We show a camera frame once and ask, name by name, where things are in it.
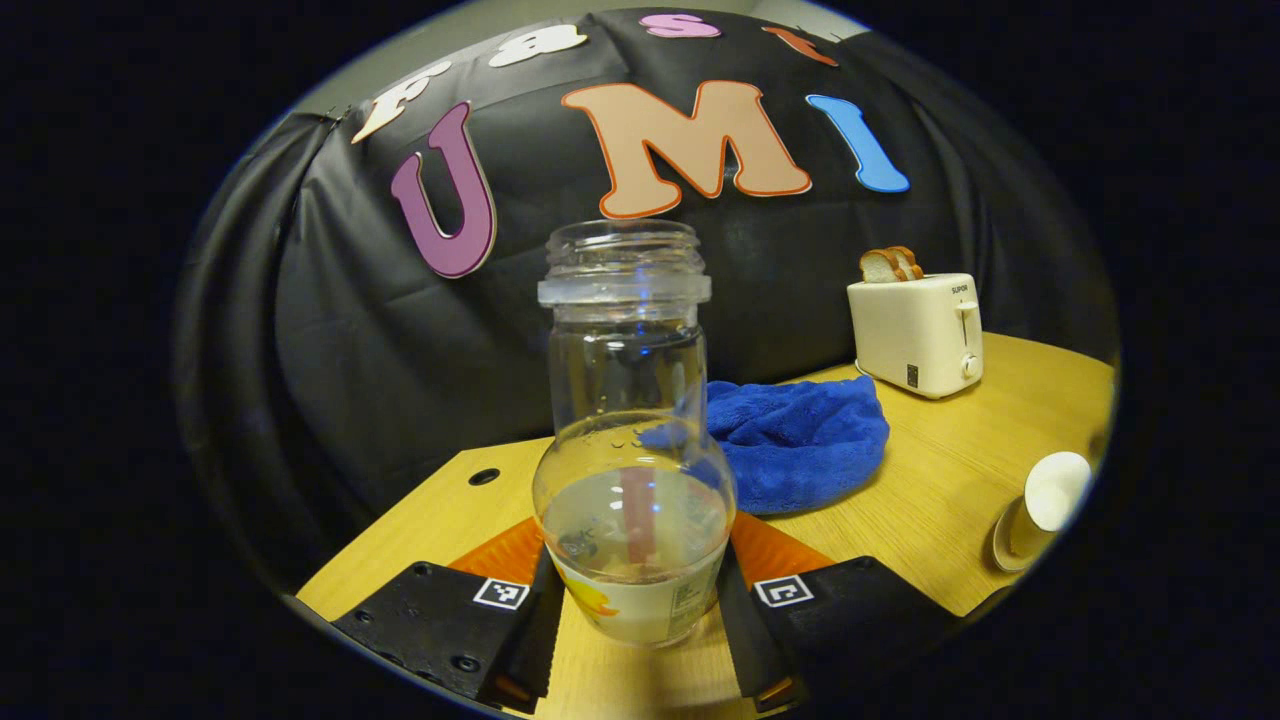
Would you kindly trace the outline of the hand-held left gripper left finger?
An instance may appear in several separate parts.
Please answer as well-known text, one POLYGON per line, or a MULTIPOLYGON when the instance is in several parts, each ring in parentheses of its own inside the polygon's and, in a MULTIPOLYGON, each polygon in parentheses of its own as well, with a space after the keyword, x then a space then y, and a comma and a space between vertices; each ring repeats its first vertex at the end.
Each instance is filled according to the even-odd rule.
POLYGON ((531 714, 549 691, 563 598, 527 518, 449 565, 410 564, 332 625, 424 682, 531 714))

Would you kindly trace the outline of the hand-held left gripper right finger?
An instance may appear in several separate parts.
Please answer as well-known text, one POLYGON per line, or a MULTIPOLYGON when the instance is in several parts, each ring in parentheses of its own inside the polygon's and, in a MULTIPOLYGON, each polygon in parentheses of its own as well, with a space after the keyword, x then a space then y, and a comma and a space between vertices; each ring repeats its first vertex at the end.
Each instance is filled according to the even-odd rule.
POLYGON ((759 712, 870 689, 966 623, 878 559, 836 561, 744 511, 718 601, 740 693, 759 712))

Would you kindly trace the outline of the clear plastic water bottle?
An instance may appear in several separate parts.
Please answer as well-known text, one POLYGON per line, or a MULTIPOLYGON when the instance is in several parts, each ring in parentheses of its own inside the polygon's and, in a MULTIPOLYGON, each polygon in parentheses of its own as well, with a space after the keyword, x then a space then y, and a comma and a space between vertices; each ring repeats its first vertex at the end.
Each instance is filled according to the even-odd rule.
POLYGON ((708 421, 695 231, 655 219, 562 227, 538 301, 554 434, 534 518, 572 601, 611 639, 681 642, 716 598, 737 515, 708 421))

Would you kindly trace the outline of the cream teacup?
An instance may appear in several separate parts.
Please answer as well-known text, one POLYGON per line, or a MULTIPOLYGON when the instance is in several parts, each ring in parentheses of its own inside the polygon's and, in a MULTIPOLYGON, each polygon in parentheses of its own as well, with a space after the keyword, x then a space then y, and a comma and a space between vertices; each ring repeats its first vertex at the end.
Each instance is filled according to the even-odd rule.
POLYGON ((1088 460, 1062 451, 1042 457, 1027 475, 1021 495, 1036 524, 1060 532, 1074 518, 1088 491, 1092 469, 1088 460))

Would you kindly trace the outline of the blue towel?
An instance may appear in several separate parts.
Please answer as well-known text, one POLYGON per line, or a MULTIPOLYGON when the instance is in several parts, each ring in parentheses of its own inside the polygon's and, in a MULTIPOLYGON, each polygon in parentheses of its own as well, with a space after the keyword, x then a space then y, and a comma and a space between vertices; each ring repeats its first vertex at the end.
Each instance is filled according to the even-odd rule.
POLYGON ((828 507, 865 486, 884 461, 890 424, 868 375, 777 386, 713 380, 707 401, 707 429, 728 461, 744 512, 828 507))

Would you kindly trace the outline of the cream saucer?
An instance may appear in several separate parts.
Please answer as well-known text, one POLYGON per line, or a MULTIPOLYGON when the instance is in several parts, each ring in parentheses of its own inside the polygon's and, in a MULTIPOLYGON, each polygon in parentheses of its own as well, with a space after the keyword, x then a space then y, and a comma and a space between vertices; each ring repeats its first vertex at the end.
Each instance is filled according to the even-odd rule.
POLYGON ((1014 574, 1036 565, 1057 539, 1059 533, 1039 528, 1019 495, 996 520, 989 541, 992 562, 1001 571, 1014 574))

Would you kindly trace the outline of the cream toaster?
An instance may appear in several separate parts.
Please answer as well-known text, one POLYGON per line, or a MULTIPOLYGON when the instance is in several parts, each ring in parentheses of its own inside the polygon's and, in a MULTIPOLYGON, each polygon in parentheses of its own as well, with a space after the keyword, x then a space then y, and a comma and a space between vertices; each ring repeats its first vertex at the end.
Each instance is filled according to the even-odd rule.
POLYGON ((965 273, 847 287, 859 370, 927 398, 979 383, 986 372, 977 283, 965 273))

